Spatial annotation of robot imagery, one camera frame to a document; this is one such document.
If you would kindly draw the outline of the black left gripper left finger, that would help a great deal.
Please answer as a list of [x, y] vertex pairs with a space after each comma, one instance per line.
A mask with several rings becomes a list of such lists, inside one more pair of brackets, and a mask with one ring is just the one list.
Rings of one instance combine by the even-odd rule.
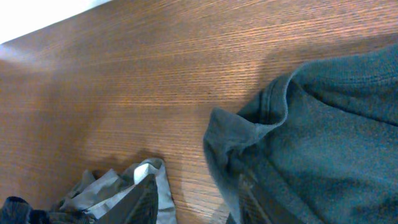
[[96, 224], [156, 224], [158, 203], [155, 175], [149, 174]]

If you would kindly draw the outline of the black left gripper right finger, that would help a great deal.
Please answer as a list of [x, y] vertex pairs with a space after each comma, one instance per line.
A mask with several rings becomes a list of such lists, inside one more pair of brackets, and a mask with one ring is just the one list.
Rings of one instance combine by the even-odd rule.
[[239, 175], [237, 218], [229, 215], [227, 223], [273, 224], [270, 205], [273, 200], [251, 177]]

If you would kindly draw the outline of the black garment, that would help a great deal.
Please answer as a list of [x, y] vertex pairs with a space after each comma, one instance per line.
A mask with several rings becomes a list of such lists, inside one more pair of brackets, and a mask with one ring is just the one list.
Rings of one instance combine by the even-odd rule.
[[234, 218], [244, 174], [273, 223], [396, 223], [397, 46], [314, 60], [237, 113], [215, 108], [203, 148]]

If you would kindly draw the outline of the navy blue shorts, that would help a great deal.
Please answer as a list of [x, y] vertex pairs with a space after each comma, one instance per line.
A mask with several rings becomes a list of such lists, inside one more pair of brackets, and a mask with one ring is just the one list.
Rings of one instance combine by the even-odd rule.
[[1, 224], [50, 224], [46, 211], [35, 210], [20, 197], [8, 197], [1, 207]]

